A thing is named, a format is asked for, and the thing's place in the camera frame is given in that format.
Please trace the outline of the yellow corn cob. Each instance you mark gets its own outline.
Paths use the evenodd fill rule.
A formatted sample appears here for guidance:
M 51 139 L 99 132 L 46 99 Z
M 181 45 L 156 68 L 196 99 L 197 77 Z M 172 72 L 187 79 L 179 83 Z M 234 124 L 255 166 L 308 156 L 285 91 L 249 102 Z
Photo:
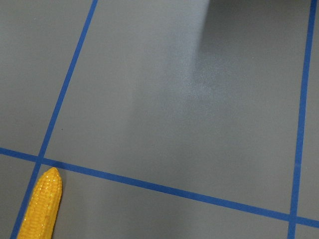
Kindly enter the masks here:
M 38 179 L 31 195 L 18 239 L 51 239 L 62 195 L 62 179 L 52 167 Z

